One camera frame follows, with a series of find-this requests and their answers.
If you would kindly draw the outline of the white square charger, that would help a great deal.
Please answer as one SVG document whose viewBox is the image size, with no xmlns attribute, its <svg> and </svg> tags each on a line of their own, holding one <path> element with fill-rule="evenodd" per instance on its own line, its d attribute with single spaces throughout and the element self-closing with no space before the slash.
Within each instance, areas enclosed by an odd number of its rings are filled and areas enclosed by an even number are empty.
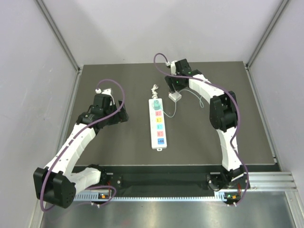
<svg viewBox="0 0 304 228">
<path fill-rule="evenodd" d="M 182 95 L 178 92 L 175 93 L 169 93 L 168 97 L 173 101 L 173 102 L 178 102 L 181 98 Z"/>
</svg>

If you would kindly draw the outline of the teal USB charger plug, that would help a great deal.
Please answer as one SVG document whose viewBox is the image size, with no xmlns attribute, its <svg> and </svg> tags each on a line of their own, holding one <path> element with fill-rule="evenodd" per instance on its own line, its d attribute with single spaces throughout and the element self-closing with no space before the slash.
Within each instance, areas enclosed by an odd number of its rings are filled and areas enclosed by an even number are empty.
<svg viewBox="0 0 304 228">
<path fill-rule="evenodd" d="M 155 111 L 161 109 L 161 106 L 160 106 L 160 103 L 159 103 L 158 100 L 154 100 L 154 102 L 153 102 L 153 107 L 154 107 L 154 110 L 155 110 Z"/>
</svg>

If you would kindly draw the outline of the white power strip coloured sockets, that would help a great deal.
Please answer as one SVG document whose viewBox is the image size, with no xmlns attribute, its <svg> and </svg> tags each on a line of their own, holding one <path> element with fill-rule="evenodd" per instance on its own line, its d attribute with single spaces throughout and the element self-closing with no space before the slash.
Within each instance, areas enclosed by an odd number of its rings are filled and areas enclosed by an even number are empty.
<svg viewBox="0 0 304 228">
<path fill-rule="evenodd" d="M 160 110 L 155 111 L 153 107 L 154 100 L 158 100 L 161 106 Z M 162 110 L 162 99 L 149 99 L 149 119 L 151 133 L 151 147 L 156 151 L 162 151 L 167 148 L 166 128 L 164 121 L 164 112 Z"/>
</svg>

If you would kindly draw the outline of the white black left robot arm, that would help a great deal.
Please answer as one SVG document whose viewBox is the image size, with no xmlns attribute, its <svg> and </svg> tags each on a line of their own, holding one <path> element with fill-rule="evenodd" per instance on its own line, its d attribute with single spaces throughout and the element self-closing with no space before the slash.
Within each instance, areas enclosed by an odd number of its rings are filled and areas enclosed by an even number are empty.
<svg viewBox="0 0 304 228">
<path fill-rule="evenodd" d="M 115 103 L 112 90 L 97 90 L 88 111 L 79 115 L 73 130 L 56 156 L 44 167 L 34 171 L 36 197 L 66 209 L 74 197 L 95 185 L 103 188 L 108 177 L 98 165 L 89 165 L 83 171 L 73 169 L 87 145 L 106 126 L 128 121 L 129 116 L 122 100 Z"/>
</svg>

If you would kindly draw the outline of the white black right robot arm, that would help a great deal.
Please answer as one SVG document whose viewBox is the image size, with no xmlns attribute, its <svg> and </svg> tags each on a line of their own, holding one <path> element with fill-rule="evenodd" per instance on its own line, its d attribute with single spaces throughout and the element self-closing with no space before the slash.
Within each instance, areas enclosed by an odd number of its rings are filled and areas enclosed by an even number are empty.
<svg viewBox="0 0 304 228">
<path fill-rule="evenodd" d="M 219 184 L 221 188 L 233 188 L 244 176 L 236 140 L 239 109 L 235 93 L 212 84 L 200 71 L 192 70 L 186 59 L 166 62 L 166 67 L 171 70 L 165 80 L 172 93 L 189 88 L 208 102 L 209 121 L 218 133 L 222 149 Z"/>
</svg>

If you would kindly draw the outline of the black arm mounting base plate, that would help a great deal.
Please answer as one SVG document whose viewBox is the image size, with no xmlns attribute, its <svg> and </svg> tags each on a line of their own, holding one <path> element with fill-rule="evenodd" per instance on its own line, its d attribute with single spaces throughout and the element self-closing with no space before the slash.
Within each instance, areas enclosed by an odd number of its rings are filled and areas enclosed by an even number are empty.
<svg viewBox="0 0 304 228">
<path fill-rule="evenodd" d="M 116 181 L 112 184 L 121 189 L 129 187 L 189 186 L 207 190 L 222 190 L 249 184 L 247 172 L 241 166 L 235 171 L 227 171 L 221 165 L 90 165 L 100 168 Z"/>
</svg>

